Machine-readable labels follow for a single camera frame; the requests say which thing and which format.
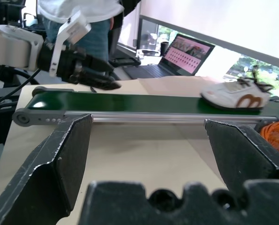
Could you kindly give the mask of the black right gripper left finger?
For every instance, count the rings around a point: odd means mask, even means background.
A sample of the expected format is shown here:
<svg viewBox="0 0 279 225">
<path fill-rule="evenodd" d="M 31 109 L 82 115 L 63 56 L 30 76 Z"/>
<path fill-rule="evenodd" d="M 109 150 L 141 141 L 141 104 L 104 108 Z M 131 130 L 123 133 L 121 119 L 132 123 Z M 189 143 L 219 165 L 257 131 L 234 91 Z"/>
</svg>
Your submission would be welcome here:
<svg viewBox="0 0 279 225">
<path fill-rule="evenodd" d="M 85 171 L 91 114 L 58 123 L 0 195 L 0 225 L 55 225 L 74 209 Z"/>
</svg>

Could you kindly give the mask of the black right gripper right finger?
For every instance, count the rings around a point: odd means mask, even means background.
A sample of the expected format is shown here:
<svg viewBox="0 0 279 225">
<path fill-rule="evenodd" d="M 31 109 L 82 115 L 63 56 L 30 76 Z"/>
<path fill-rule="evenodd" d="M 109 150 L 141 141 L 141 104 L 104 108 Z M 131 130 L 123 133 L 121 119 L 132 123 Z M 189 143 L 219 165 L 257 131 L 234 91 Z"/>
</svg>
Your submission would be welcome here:
<svg viewBox="0 0 279 225">
<path fill-rule="evenodd" d="M 279 153 L 251 126 L 205 120 L 219 173 L 229 190 L 247 180 L 279 179 Z"/>
</svg>

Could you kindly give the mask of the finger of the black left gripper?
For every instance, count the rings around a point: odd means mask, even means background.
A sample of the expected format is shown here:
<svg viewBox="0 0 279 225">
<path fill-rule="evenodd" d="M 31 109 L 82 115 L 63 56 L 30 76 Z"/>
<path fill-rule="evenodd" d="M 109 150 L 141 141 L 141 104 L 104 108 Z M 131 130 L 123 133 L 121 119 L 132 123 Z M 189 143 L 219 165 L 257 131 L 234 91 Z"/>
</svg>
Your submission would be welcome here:
<svg viewBox="0 0 279 225">
<path fill-rule="evenodd" d="M 88 71 L 82 71 L 79 74 L 79 83 L 101 90 L 116 90 L 121 88 L 121 85 L 112 77 L 107 75 L 99 75 Z"/>
<path fill-rule="evenodd" d="M 90 68 L 92 70 L 98 72 L 113 72 L 114 67 L 110 65 L 108 62 L 103 61 L 101 59 L 97 59 L 91 55 L 86 55 L 83 60 L 83 67 Z"/>
</svg>

